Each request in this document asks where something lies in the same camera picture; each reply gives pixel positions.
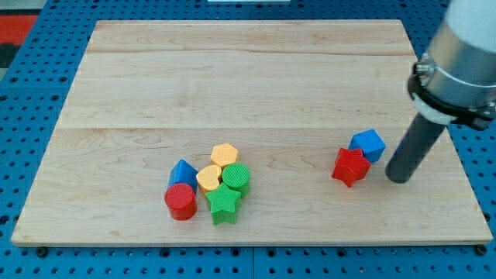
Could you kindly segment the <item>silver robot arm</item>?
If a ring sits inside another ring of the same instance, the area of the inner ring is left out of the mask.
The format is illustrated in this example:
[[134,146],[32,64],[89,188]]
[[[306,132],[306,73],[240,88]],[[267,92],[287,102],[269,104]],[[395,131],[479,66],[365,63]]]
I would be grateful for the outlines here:
[[404,184],[451,123],[485,130],[495,120],[495,0],[452,1],[408,94],[417,110],[385,174]]

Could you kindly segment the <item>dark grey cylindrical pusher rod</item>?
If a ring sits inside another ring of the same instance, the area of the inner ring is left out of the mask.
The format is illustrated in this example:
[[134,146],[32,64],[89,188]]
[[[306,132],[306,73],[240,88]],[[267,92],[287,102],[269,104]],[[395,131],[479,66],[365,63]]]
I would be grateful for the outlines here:
[[408,182],[445,128],[417,113],[385,168],[387,178]]

